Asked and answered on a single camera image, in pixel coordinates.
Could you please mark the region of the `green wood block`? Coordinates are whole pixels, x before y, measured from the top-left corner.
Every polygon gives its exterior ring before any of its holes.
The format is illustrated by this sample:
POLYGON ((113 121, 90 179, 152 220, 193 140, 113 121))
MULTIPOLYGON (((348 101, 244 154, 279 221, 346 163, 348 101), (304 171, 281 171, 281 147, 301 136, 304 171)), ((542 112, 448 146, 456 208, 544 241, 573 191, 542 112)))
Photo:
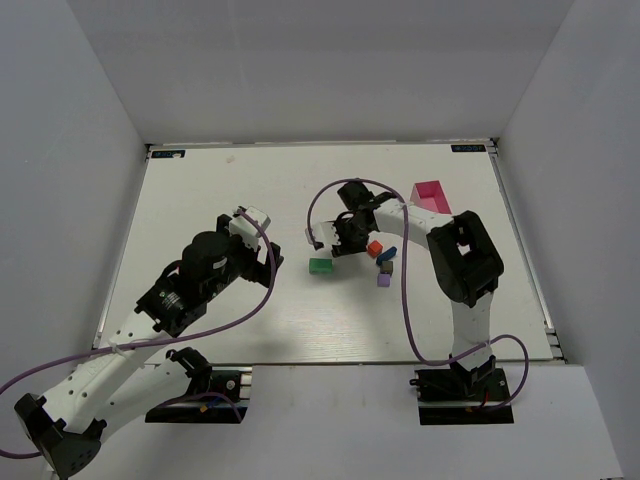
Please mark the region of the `green wood block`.
POLYGON ((333 272, 333 261, 328 258, 310 258, 308 272, 311 275, 330 274, 333 272))

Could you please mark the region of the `pink plastic box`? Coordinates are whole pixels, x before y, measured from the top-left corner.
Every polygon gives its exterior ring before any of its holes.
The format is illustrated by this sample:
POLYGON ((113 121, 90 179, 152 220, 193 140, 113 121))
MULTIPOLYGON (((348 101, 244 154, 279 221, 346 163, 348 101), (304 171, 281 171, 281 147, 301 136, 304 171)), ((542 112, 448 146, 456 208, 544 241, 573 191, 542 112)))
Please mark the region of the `pink plastic box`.
POLYGON ((452 211, 444 189, 438 180, 415 183, 410 201, 431 212, 451 215, 452 211))

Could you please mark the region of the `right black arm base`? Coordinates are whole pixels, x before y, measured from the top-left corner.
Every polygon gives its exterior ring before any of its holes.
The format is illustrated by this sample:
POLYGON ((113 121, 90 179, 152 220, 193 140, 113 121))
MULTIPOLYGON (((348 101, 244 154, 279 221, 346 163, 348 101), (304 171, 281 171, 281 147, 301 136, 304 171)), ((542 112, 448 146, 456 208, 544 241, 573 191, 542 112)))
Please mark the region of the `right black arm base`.
POLYGON ((451 370, 416 370, 409 385, 417 394, 422 426, 506 425, 514 423, 512 407, 496 406, 510 397, 505 372, 497 368, 466 391, 451 370))

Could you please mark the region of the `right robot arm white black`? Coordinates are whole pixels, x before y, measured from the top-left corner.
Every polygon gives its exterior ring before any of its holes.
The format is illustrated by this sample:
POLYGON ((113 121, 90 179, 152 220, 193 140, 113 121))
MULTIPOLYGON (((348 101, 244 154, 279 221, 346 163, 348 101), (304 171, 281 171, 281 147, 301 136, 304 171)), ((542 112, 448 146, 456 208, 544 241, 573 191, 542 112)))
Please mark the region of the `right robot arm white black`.
POLYGON ((392 192, 374 194, 363 181, 338 190, 346 211, 327 222, 325 241, 335 257, 361 253, 373 232, 395 234, 430 254, 437 284, 451 301, 453 343, 449 367, 459 391, 472 395, 495 370, 490 310, 504 263, 484 224, 472 211, 441 214, 392 192))

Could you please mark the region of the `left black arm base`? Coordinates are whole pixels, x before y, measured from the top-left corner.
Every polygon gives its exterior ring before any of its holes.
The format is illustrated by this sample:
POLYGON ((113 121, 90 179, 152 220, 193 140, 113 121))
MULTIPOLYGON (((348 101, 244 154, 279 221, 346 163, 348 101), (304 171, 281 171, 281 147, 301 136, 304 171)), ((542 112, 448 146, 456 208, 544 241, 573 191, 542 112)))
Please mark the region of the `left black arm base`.
POLYGON ((250 401, 251 367, 217 367, 191 347, 170 349, 165 359, 186 380, 180 396, 149 410, 149 424, 240 424, 250 401))

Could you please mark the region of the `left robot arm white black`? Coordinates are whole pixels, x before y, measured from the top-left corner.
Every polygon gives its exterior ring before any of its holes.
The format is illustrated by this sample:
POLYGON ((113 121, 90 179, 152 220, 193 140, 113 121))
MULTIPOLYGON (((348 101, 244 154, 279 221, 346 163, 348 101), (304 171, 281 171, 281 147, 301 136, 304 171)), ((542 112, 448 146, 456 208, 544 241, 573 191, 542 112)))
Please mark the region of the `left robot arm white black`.
POLYGON ((190 395, 210 375, 210 363, 187 347, 153 369, 149 387, 124 387, 158 350, 184 340, 234 281, 274 288, 283 257, 266 236, 270 223, 253 207, 219 216, 215 230, 197 234, 165 267, 106 347, 72 356, 77 365, 68 377, 16 402, 27 437, 59 478, 87 467, 110 434, 162 403, 168 387, 190 395))

